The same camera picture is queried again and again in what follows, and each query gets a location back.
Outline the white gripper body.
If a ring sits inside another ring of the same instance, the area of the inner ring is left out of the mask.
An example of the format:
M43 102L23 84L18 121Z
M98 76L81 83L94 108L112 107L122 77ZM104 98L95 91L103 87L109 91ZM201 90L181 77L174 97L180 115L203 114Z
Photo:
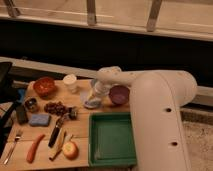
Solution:
M109 94L111 86L97 81L88 93L87 99L102 99Z

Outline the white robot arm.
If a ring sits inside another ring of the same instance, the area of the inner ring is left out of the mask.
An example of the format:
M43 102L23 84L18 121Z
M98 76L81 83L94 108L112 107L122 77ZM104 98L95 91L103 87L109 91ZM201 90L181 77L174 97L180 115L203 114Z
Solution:
M115 84L130 88L129 104L138 171L191 171L180 108L197 93L187 71L123 71L101 68L92 97L104 97Z

